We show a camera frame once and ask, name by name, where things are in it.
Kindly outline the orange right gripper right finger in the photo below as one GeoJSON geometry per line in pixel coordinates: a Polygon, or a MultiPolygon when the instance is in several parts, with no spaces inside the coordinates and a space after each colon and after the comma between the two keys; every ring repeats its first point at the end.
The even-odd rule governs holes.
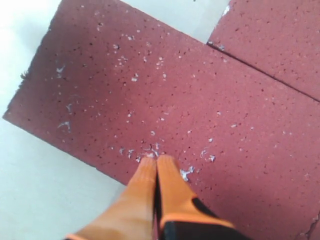
{"type": "Polygon", "coordinates": [[[183,180],[174,157],[157,159],[156,213],[160,240],[246,240],[235,226],[218,217],[183,180]]]}

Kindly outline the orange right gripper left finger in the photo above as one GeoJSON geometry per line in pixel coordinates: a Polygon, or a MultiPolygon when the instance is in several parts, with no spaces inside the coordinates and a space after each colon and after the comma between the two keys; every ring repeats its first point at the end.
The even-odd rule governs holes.
{"type": "Polygon", "coordinates": [[[151,240],[157,163],[144,157],[118,199],[67,240],[151,240]]]}

